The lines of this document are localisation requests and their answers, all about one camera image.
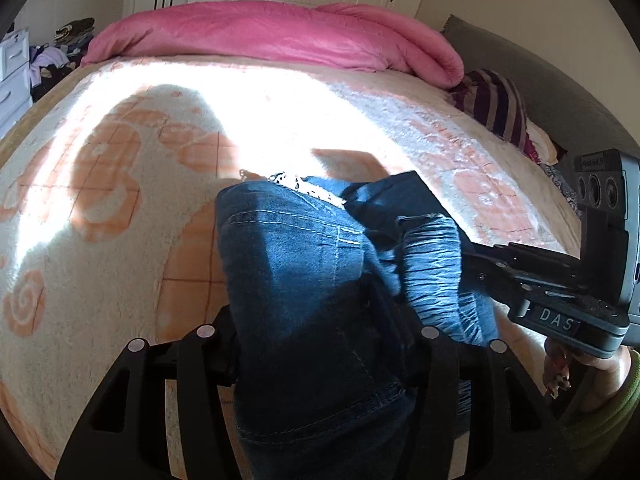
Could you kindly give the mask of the green sleeve right forearm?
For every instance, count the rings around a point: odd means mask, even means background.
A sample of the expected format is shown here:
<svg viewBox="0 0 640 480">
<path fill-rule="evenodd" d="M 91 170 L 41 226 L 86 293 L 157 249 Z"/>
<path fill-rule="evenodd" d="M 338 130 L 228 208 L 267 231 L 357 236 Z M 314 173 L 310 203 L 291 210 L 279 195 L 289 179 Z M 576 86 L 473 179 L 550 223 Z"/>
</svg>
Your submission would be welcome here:
<svg viewBox="0 0 640 480">
<path fill-rule="evenodd" d="M 568 447 L 582 469 L 604 460 L 623 436 L 638 438 L 631 430 L 631 419 L 639 408 L 639 353 L 630 352 L 630 370 L 622 385 L 602 408 L 585 414 L 564 429 Z"/>
</svg>

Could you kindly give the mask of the right hand with painted nails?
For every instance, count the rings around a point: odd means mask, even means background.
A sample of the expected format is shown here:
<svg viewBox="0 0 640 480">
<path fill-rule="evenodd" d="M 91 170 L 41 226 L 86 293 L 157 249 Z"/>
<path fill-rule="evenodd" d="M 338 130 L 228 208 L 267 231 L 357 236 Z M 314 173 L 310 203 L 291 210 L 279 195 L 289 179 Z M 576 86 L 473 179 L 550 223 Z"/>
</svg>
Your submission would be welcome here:
<svg viewBox="0 0 640 480">
<path fill-rule="evenodd" d="M 561 391 L 575 384 L 585 387 L 578 394 L 578 405 L 583 412 L 602 408 L 623 387 L 631 371 L 631 352 L 620 346 L 607 359 L 597 358 L 552 338 L 544 342 L 544 374 L 542 383 L 546 393 L 556 399 Z"/>
</svg>

